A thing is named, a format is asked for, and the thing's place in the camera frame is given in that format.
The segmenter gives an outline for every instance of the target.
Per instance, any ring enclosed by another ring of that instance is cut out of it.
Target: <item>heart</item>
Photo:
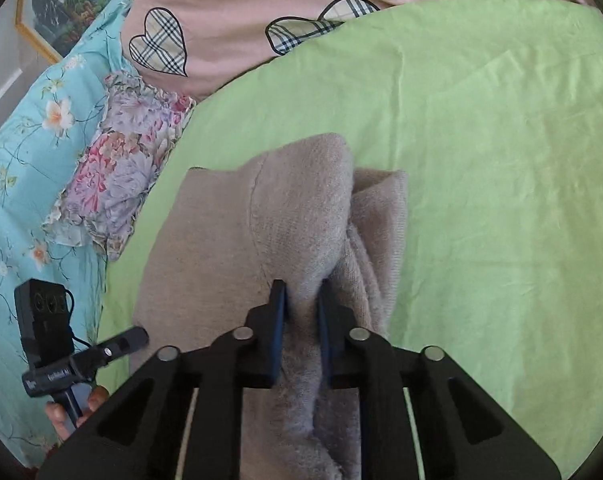
[[[150,9],[144,22],[145,31],[130,40],[130,57],[155,72],[187,77],[184,31],[172,12],[163,7]]]
[[[344,25],[348,20],[379,10],[368,0],[335,0],[316,20],[286,16],[270,22],[265,28],[272,49],[283,56],[297,45],[311,38],[318,38]]]

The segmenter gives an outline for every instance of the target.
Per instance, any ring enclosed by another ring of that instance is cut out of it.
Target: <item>knit fabric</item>
[[[395,304],[406,225],[406,175],[355,170],[345,140],[325,134],[236,171],[192,169],[144,272],[134,322],[150,346],[189,351],[243,324],[288,286],[280,380],[245,390],[241,478],[361,476],[358,396],[322,386],[315,300],[330,278],[361,326],[383,334]]]

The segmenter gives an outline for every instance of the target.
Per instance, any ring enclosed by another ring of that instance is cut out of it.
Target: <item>human hand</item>
[[[97,386],[88,397],[88,410],[84,411],[84,416],[79,418],[76,422],[76,426],[79,428],[88,417],[90,417],[101,405],[108,400],[110,394],[103,386]],[[68,417],[66,410],[63,409],[61,404],[49,402],[46,405],[46,415],[50,419],[55,431],[59,435],[59,438],[65,441],[69,436],[70,432],[66,429],[64,422]]]

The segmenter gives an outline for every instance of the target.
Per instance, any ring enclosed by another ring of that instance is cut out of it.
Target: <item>white wall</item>
[[[48,67],[14,28],[17,0],[6,0],[0,9],[0,127],[30,85]]]

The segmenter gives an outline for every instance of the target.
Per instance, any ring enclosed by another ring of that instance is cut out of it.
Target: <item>wrinkled fabric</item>
[[[146,266],[134,323],[150,344],[130,362],[137,367],[165,345],[209,345],[267,302],[273,280],[284,280],[281,376],[271,390],[244,392],[241,477],[358,480],[358,396],[322,388],[315,303],[329,278],[360,326],[385,333],[405,230],[406,174],[355,170],[335,134],[236,171],[194,168]]]
[[[570,478],[603,435],[601,12],[430,0],[234,81],[199,105],[108,266],[103,337],[129,326],[189,168],[236,168],[309,132],[339,132],[359,167],[408,173],[391,341],[445,349]]]
[[[116,260],[182,135],[193,100],[124,72],[110,74],[105,84],[104,119],[44,229],[54,243],[78,247],[94,242]]]
[[[69,56],[49,67],[0,129],[0,439],[24,465],[39,465],[57,442],[43,413],[46,399],[31,399],[16,319],[14,289],[37,278],[72,292],[75,335],[96,340],[105,261],[91,246],[50,243],[45,215],[72,177],[77,159],[104,116],[104,78],[134,68],[118,40],[128,0],[112,0]]]

